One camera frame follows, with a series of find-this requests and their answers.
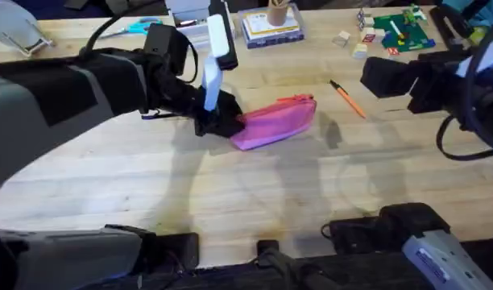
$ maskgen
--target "wooden block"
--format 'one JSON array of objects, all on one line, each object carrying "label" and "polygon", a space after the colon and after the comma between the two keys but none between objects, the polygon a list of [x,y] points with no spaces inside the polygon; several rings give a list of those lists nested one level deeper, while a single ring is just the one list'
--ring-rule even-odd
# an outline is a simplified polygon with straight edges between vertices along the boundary
[{"label": "wooden block", "polygon": [[365,25],[365,27],[373,27],[375,24],[375,21],[372,17],[365,17],[363,18],[362,22]]},{"label": "wooden block", "polygon": [[357,60],[367,58],[368,46],[366,44],[358,43],[356,44],[354,50],[352,51],[352,57]]},{"label": "wooden block", "polygon": [[375,29],[372,27],[365,27],[361,31],[361,40],[363,42],[372,42],[375,38]]},{"label": "wooden block", "polygon": [[346,31],[341,31],[338,35],[333,38],[333,43],[338,46],[344,48],[347,42],[349,41],[350,33]]},{"label": "wooden block", "polygon": [[386,31],[384,29],[375,29],[375,38],[372,42],[380,44],[383,42],[384,37],[386,37]]}]

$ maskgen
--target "black mount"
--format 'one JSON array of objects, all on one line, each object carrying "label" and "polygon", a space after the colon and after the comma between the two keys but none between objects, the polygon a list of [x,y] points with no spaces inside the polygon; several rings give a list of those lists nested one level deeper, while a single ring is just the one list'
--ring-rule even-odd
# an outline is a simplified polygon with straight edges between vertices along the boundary
[{"label": "black mount", "polygon": [[389,205],[379,211],[378,217],[329,223],[331,242],[342,255],[401,251],[411,236],[421,238],[430,230],[450,233],[450,226],[423,203]]}]

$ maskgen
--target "zipper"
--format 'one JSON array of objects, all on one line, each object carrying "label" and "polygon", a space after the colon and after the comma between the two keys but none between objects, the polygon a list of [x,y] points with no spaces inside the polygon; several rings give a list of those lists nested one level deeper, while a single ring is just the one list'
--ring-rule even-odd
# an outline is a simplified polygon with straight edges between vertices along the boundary
[{"label": "zipper", "polygon": [[277,99],[277,102],[275,104],[269,105],[268,107],[259,110],[252,111],[250,113],[243,114],[241,117],[242,118],[257,117],[266,113],[275,112],[277,110],[283,110],[297,104],[308,103],[308,101],[311,101],[312,99],[313,99],[313,95],[310,94],[300,94],[300,95],[295,95],[293,97],[282,97]]},{"label": "zipper", "polygon": [[312,100],[313,95],[310,94],[300,94],[300,95],[295,95],[293,97],[282,97],[278,98],[278,102],[287,102],[287,101],[303,101],[303,100]]}]

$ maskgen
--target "pencil cup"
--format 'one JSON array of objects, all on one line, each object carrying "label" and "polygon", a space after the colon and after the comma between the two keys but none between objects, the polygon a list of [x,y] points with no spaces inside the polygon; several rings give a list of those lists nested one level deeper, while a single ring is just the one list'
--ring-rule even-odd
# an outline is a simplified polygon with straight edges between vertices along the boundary
[{"label": "pencil cup", "polygon": [[273,4],[273,0],[268,1],[268,22],[273,26],[282,26],[286,22],[286,15],[288,14],[288,4],[285,3],[281,6]]}]

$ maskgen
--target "green lego baseplate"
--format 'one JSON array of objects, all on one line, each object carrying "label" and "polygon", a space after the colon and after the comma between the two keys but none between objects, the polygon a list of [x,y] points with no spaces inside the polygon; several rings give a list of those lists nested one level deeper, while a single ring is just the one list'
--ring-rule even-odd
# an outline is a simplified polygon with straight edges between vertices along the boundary
[{"label": "green lego baseplate", "polygon": [[[399,45],[399,36],[392,27],[391,21],[399,28],[400,32],[406,36],[402,39],[404,44]],[[383,40],[384,48],[397,48],[399,52],[409,52],[418,49],[432,48],[436,44],[433,39],[429,39],[419,22],[405,24],[403,14],[386,15],[374,17],[374,28],[384,29],[387,33]]]}]

